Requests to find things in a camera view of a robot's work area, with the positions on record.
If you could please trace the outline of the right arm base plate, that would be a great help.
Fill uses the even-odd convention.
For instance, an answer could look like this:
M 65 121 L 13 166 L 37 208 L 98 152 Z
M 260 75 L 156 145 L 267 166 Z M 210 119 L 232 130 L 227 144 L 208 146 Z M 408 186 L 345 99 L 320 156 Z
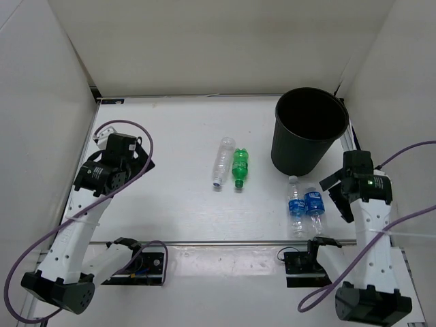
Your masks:
M 284 264 L 287 288 L 324 287 L 331 284 L 326 271 L 307 251 L 284 247 L 277 252 Z

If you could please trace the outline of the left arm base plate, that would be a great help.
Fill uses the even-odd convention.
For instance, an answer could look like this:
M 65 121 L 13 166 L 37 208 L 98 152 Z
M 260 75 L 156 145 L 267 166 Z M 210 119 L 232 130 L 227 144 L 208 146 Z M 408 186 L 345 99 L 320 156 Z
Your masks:
M 103 285 L 162 286 L 166 269 L 166 251 L 143 251 L 136 261 L 120 275 L 107 279 Z

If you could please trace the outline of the short blue label water bottle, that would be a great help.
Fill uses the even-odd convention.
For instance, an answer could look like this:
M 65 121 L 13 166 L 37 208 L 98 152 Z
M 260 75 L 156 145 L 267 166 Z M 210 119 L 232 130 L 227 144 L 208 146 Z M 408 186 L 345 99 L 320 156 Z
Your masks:
M 325 206 L 321 193 L 314 184 L 308 184 L 304 194 L 306 216 L 315 235 L 324 233 Z

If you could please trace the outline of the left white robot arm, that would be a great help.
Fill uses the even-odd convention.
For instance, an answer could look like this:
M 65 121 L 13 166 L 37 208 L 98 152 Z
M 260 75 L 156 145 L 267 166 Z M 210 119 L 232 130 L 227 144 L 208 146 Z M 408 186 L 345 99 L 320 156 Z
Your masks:
M 38 300 L 81 314 L 96 288 L 114 273 L 134 273 L 142 267 L 140 243 L 132 238 L 109 242 L 103 254 L 84 261 L 98 221 L 112 200 L 111 193 L 134 180 L 142 169 L 155 166 L 141 142 L 140 137 L 111 133 L 80 167 L 68 225 L 57 234 L 36 271 L 25 273 L 21 279 L 21 286 Z

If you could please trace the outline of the clear bottle blue cap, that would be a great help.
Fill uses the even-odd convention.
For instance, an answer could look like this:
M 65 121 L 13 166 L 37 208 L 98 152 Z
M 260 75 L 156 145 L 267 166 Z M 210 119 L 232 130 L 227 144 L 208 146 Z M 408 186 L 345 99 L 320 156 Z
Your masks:
M 220 188 L 225 182 L 235 148 L 236 141 L 233 138 L 224 137 L 221 140 L 213 166 L 213 187 Z

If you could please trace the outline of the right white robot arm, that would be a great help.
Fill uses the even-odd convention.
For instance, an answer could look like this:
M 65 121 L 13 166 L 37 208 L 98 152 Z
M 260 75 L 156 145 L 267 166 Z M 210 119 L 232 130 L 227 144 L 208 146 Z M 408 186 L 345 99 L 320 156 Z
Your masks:
M 411 313 L 411 298 L 401 294 L 391 260 L 390 223 L 392 185 L 376 170 L 368 151 L 346 151 L 343 166 L 320 182 L 342 218 L 354 223 L 358 254 L 349 262 L 339 241 L 315 237 L 307 244 L 306 264 L 326 272 L 340 320 L 393 326 Z

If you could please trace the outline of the tall blue label water bottle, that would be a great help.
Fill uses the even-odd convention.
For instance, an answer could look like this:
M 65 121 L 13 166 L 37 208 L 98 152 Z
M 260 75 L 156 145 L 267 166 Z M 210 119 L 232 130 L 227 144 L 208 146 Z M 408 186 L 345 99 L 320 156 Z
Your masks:
M 305 201 L 297 176 L 289 176 L 288 178 L 287 197 L 292 231 L 297 237 L 302 237 L 305 233 Z

